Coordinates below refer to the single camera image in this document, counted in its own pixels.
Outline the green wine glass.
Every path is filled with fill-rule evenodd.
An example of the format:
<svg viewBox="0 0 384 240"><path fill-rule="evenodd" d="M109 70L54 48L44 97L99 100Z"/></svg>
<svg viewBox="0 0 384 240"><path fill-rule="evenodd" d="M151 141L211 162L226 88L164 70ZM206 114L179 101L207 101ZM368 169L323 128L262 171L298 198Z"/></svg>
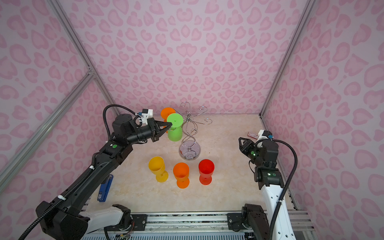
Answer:
<svg viewBox="0 0 384 240"><path fill-rule="evenodd" d="M167 122L171 123L172 126L168 130L168 138L170 141L178 142L183 136L182 124L184 119L180 114L173 113L167 117Z"/></svg>

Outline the orange wine glass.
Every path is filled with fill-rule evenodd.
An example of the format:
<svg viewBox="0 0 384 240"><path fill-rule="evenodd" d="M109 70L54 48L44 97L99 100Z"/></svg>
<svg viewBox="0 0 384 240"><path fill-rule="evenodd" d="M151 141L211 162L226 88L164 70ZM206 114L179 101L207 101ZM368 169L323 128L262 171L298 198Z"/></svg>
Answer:
<svg viewBox="0 0 384 240"><path fill-rule="evenodd" d="M168 121L168 117L171 115L171 114L175 114L176 111L175 109L173 108L164 108L162 111L161 111L161 117L163 118L164 122L167 122Z"/></svg>
<svg viewBox="0 0 384 240"><path fill-rule="evenodd" d="M178 163L173 168L173 174L177 180L177 186L180 189L185 189L189 186L189 166L186 163Z"/></svg>

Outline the yellow wine glass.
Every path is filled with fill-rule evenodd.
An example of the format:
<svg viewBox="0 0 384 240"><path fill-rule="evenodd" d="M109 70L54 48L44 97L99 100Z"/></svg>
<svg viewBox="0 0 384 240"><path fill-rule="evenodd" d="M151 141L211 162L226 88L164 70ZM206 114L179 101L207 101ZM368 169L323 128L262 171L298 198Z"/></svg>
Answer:
<svg viewBox="0 0 384 240"><path fill-rule="evenodd" d="M165 162L162 157L154 157L149 161L149 170L156 176L159 183L167 181L169 174L166 171Z"/></svg>

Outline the red wine glass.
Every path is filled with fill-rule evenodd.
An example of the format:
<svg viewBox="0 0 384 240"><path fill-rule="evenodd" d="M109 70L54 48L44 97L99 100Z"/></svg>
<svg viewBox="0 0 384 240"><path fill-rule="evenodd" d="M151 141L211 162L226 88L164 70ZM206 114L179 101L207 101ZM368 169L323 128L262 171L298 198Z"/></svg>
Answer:
<svg viewBox="0 0 384 240"><path fill-rule="evenodd" d="M211 160L204 159L199 163L200 183L202 185L209 185L212 182L212 175L215 170L215 165Z"/></svg>

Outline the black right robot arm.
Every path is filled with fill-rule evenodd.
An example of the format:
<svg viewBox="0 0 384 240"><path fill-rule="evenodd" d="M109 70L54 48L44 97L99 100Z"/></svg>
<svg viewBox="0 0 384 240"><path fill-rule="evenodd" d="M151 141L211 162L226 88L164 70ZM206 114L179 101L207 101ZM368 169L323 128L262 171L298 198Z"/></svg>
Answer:
<svg viewBox="0 0 384 240"><path fill-rule="evenodd" d="M286 181L277 168L279 144L288 147L294 156L294 165ZM239 138L240 151L255 165L254 180L262 192L267 210L260 205L245 204L242 216L237 220L228 218L228 228L239 232L242 228L253 230L255 240L295 240L292 223L285 202L285 195L298 166L294 148L271 136L253 142Z"/></svg>

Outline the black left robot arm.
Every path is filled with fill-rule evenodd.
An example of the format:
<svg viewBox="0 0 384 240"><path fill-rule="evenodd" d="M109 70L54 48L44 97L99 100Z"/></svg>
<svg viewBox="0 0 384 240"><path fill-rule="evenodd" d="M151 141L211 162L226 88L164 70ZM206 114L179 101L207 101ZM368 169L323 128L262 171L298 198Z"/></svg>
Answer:
<svg viewBox="0 0 384 240"><path fill-rule="evenodd" d="M36 209L42 231L56 240L79 240L85 235L88 220L80 216L87 199L133 151L133 145L156 142L172 123L147 120L137 126L132 115L122 114L113 122L110 140L92 157L91 165L73 184L50 203L43 201Z"/></svg>

